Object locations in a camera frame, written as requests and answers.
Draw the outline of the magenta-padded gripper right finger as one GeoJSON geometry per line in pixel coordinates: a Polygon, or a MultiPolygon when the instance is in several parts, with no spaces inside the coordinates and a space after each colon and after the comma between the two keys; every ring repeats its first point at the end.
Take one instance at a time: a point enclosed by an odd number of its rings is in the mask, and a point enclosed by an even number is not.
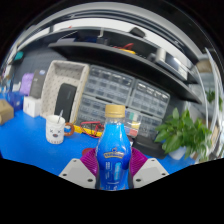
{"type": "Polygon", "coordinates": [[[132,149],[128,173],[130,189],[143,187],[168,175],[156,158],[147,158],[139,150],[132,149]]]}

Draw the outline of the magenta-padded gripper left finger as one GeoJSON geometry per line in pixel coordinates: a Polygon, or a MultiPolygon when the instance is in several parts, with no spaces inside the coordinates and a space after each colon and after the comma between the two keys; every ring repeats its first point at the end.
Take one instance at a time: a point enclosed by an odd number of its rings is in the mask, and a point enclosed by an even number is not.
{"type": "Polygon", "coordinates": [[[99,168],[95,156],[95,149],[84,149],[81,158],[73,158],[59,176],[78,186],[88,189],[98,189],[99,168]]]}

